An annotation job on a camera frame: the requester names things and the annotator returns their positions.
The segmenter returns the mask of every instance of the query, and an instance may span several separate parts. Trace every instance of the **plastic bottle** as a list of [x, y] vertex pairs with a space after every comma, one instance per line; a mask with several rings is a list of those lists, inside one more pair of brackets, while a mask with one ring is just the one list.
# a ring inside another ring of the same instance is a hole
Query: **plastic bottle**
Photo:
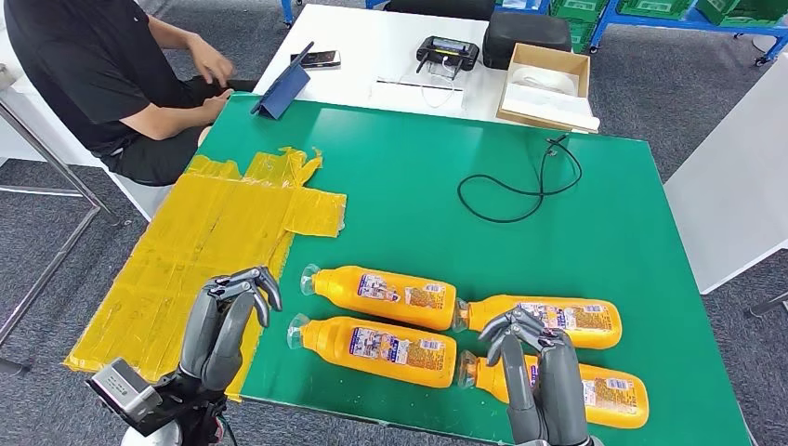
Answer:
[[324, 360], [369, 374], [428, 387], [452, 384], [457, 344], [449, 336], [347, 317], [311, 321], [295, 316], [290, 348], [308, 348]]
[[575, 297], [494, 295], [468, 303], [458, 299], [452, 328], [479, 332], [491, 319], [515, 306], [540, 318], [548, 328], [564, 330], [578, 348], [610, 348], [621, 339], [621, 317], [612, 303]]
[[[525, 356], [531, 386], [539, 374], [537, 358]], [[457, 385], [461, 388], [478, 387], [490, 392], [498, 400], [509, 403], [504, 377], [504, 362], [488, 367], [486, 359], [477, 358], [469, 351], [460, 355]], [[636, 376], [580, 364], [583, 379], [585, 418], [589, 423], [637, 429], [649, 419], [649, 397], [646, 386]]]
[[338, 307], [441, 331], [452, 324], [457, 296], [445, 282], [361, 267], [315, 265], [304, 269], [301, 292], [323, 295]]

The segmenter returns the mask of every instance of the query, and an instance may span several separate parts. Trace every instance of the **green storage crate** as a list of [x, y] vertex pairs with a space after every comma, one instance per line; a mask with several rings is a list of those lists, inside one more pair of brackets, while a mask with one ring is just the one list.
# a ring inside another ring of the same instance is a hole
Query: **green storage crate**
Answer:
[[699, 0], [696, 7], [715, 25], [771, 27], [788, 12], [788, 0]]
[[580, 54], [591, 43], [591, 36], [594, 35], [597, 24], [582, 20], [567, 20], [567, 22], [569, 23], [569, 33], [571, 35], [571, 50]]
[[607, 4], [608, 0], [550, 0], [550, 15], [596, 22]]
[[692, 0], [622, 0], [618, 12], [630, 16], [658, 17], [681, 20]]

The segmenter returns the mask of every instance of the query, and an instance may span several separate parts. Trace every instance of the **blue tablet case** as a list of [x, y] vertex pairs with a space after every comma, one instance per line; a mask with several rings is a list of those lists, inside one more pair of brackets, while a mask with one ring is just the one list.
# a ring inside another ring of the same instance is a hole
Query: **blue tablet case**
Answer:
[[298, 96], [298, 92], [309, 82], [309, 75], [301, 67], [301, 60], [309, 53], [314, 42], [309, 42], [306, 48], [298, 54], [298, 57], [290, 62], [282, 74], [273, 81], [271, 87], [263, 93], [262, 98], [255, 104], [252, 114], [279, 119], [287, 110], [287, 107]]

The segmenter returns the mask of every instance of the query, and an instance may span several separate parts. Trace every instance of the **black cable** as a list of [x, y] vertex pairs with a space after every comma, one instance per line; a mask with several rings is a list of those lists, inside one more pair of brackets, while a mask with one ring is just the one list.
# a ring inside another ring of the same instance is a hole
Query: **black cable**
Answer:
[[232, 433], [232, 427], [230, 427], [230, 422], [227, 421], [227, 418], [224, 415], [219, 415], [217, 418], [224, 422], [224, 426], [227, 427], [227, 433], [230, 434], [230, 439], [232, 440], [233, 446], [238, 446], [238, 441], [235, 439], [235, 434]]
[[[577, 161], [577, 158], [574, 157], [574, 154], [572, 154], [572, 152], [569, 151], [569, 149], [567, 149], [561, 143], [564, 139], [567, 138], [567, 136], [568, 136], [568, 134], [563, 134], [563, 135], [561, 135], [560, 137], [558, 137], [556, 139], [552, 139], [552, 138], [548, 138], [547, 139], [547, 143], [549, 145], [547, 146], [547, 149], [545, 150], [545, 153], [542, 155], [542, 162], [541, 162], [541, 165], [539, 167], [539, 173], [536, 174], [536, 180], [539, 183], [539, 190], [538, 191], [520, 190], [520, 189], [517, 189], [517, 188], [514, 188], [512, 186], [509, 186], [509, 185], [505, 184], [503, 181], [501, 181], [500, 179], [498, 179], [496, 177], [492, 177], [492, 176], [489, 176], [489, 175], [486, 175], [486, 174], [475, 174], [475, 175], [471, 175], [469, 177], [463, 178], [463, 180], [460, 181], [460, 184], [457, 185], [457, 196], [460, 198], [460, 203], [462, 203], [463, 206], [471, 214], [473, 214], [474, 216], [477, 216], [477, 217], [479, 217], [479, 218], [481, 218], [482, 220], [485, 220], [485, 221], [491, 221], [492, 223], [516, 223], [518, 221], [522, 221], [522, 220], [528, 218], [529, 216], [532, 216], [542, 206], [542, 202], [545, 200], [545, 197], [548, 197], [550, 195], [558, 195], [559, 193], [562, 193], [563, 191], [568, 190], [569, 188], [571, 188], [572, 186], [577, 184], [577, 182], [580, 181], [580, 178], [583, 177], [583, 167], [580, 166], [580, 162]], [[545, 164], [546, 164], [548, 156], [554, 156], [556, 154], [556, 151], [553, 150], [553, 148], [556, 148], [556, 147], [558, 147], [559, 149], [564, 151], [567, 155], [569, 155], [569, 157], [572, 160], [573, 166], [577, 166], [577, 177], [572, 182], [570, 182], [568, 185], [566, 185], [566, 186], [564, 186], [562, 188], [559, 188], [559, 189], [556, 189], [556, 190], [547, 190], [547, 191], [545, 191]], [[468, 204], [468, 202], [466, 201], [465, 195], [463, 195], [463, 186], [468, 181], [470, 181], [471, 179], [476, 179], [476, 178], [482, 178], [482, 179], [490, 180], [493, 183], [497, 184], [498, 186], [501, 186], [502, 188], [510, 190], [512, 192], [515, 192], [516, 194], [519, 194], [519, 195], [528, 195], [528, 196], [531, 196], [531, 197], [538, 197], [538, 200], [536, 201], [536, 204], [528, 212], [526, 212], [525, 214], [523, 214], [521, 216], [515, 217], [515, 218], [503, 219], [503, 218], [493, 218], [491, 216], [485, 216], [483, 214], [480, 214], [473, 207], [471, 207], [470, 204]]]

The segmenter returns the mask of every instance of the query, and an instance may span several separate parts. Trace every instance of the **white table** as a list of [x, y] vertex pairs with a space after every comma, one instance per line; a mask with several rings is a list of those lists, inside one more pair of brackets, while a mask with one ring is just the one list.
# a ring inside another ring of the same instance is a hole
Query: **white table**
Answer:
[[[264, 93], [290, 63], [290, 55], [299, 53], [314, 41], [312, 51], [338, 50], [342, 65], [337, 69], [309, 70], [311, 80], [298, 99], [513, 125], [495, 117], [506, 71], [485, 67], [481, 54], [472, 71], [457, 75], [457, 86], [465, 90], [461, 109], [431, 108], [423, 100], [386, 103], [374, 100], [372, 95], [377, 78], [404, 81], [403, 76], [414, 75], [418, 66], [416, 49], [430, 35], [471, 42], [481, 49], [487, 25], [488, 22], [478, 20], [306, 5], [263, 73], [255, 92]], [[440, 103], [440, 100], [430, 100], [433, 104]]]
[[701, 294], [788, 249], [788, 55], [664, 185]]

